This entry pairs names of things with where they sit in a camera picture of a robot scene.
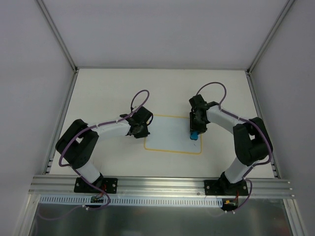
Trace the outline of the blue bone-shaped eraser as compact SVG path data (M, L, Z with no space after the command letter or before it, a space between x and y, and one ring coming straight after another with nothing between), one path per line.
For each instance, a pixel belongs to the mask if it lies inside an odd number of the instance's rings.
M199 134L198 134L198 132L196 132L196 131L194 131L194 132L191 132L190 133L190 139L191 140L198 140L198 137L199 137Z

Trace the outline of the yellow-framed whiteboard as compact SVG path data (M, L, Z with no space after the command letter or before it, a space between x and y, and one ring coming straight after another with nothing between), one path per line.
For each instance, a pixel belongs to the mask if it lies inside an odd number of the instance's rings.
M202 153L202 138L190 139L189 118L154 115L144 149L181 154Z

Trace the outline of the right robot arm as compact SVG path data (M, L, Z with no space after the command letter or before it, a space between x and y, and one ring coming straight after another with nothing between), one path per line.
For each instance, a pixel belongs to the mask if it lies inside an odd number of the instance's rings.
M205 180L207 196L248 196L246 176L257 165L263 165L265 158L271 158L273 146L261 118L245 119L224 110L215 101L206 102L200 94L189 103L190 139L198 138L207 131L207 125L214 123L233 135L236 157L219 179Z

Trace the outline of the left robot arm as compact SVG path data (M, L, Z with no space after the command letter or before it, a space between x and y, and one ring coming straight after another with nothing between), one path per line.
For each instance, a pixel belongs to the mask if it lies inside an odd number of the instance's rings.
M117 137L133 136L136 139L150 135L148 126L153 113L145 107L135 113L122 114L115 121L89 125L81 119L75 120L55 145L56 151L67 164L78 173L74 185L75 193L115 194L118 179L106 178L94 166L90 158L101 142Z

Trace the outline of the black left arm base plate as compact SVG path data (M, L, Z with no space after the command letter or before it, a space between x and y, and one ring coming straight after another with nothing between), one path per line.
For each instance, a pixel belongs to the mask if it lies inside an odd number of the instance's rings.
M107 194L116 194L118 179L117 178L106 178L100 176L95 182L92 183L99 189L102 189ZM99 190L89 186L81 177L76 179L74 190L75 193L100 193Z

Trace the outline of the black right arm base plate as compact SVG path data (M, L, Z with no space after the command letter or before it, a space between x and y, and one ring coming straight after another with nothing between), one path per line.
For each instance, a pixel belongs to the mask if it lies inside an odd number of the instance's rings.
M205 180L204 190L206 196L247 196L249 194L247 183L242 180L238 183L222 182L220 180Z

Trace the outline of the aluminium mounting rail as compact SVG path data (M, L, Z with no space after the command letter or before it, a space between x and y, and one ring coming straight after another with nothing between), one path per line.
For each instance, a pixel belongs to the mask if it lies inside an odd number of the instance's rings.
M203 178L117 177L117 195L146 197L201 197L205 195ZM29 194L74 194L74 175L35 175ZM252 198L294 199L296 194L289 180L254 178Z

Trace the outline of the aluminium frame rail left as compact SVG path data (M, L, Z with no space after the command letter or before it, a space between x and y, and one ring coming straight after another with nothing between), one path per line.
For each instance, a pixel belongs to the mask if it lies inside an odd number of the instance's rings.
M55 144L59 138L59 135L62 130L62 126L65 119L65 114L67 112L70 96L72 94L74 83L77 77L77 67L73 58L70 55L70 52L52 18L52 15L45 3L44 0L36 1L39 9L41 10L46 23L54 37L55 42L58 44L59 52L63 54L63 60L65 63L66 72L59 76L59 82L55 82L55 85L59 85L56 95L59 95L60 99L56 103L56 112L58 114L58 119L55 122L54 130L52 133L52 139L50 141L50 145L47 151L47 157L45 164L43 166L43 174L47 175L50 173L52 163L55 156Z

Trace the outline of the aluminium frame rail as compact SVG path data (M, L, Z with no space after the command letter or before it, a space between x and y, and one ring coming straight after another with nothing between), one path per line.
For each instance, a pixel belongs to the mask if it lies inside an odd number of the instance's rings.
M256 111L266 122L273 143L273 163L277 176L286 179L290 178L290 174L280 143L283 140L281 125L285 116L281 113L281 86L284 83L281 63L284 60L280 57L282 42L279 36L298 2L285 1L247 70Z
M59 138L59 135L62 130L62 126L65 119L65 114L67 112L70 96L72 94L74 83L77 77L77 67L73 58L70 55L70 52L52 18L52 15L45 3L44 0L36 1L39 9L41 10L46 23L54 37L55 42L58 44L59 52L63 54L63 60L65 63L66 72L59 76L59 82L55 82L55 85L59 85L56 95L59 95L60 99L56 103L56 112L58 114L58 119L55 122L54 130L52 133L52 139L50 141L50 145L47 151L47 157L45 164L43 166L43 174L47 175L50 173L52 163L55 156L55 144Z

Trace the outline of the aluminium frame rail right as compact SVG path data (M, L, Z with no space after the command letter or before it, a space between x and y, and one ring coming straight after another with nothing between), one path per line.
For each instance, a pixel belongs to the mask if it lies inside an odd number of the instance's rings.
M285 116L281 113L281 86L284 83L281 63L284 60L280 57L282 42L279 36L298 2L285 1L247 70L256 111L266 122L273 143L273 163L277 176L286 179L290 178L290 174L280 143L283 140L281 125Z

